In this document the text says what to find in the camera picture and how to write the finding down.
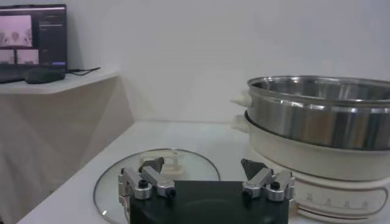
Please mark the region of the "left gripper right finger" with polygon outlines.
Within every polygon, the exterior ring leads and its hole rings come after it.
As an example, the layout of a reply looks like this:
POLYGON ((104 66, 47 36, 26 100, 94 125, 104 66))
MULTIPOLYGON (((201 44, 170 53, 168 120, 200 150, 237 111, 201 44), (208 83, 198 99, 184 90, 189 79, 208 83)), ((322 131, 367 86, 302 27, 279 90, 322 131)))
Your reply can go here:
POLYGON ((289 170, 275 173, 264 163, 242 159, 241 165, 247 180, 243 182, 242 195, 245 200, 266 197, 269 201, 292 201, 295 178, 289 170))

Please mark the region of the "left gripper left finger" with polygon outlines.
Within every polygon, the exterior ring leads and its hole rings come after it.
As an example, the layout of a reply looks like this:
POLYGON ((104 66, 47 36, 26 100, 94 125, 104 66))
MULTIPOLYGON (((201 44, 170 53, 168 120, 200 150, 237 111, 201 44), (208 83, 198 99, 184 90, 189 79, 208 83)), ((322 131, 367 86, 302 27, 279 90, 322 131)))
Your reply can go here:
POLYGON ((165 161, 162 157, 145 161, 138 170, 122 168, 118 174, 118 194, 121 198, 148 200, 155 189, 158 196, 174 198, 176 184, 160 174, 165 161))

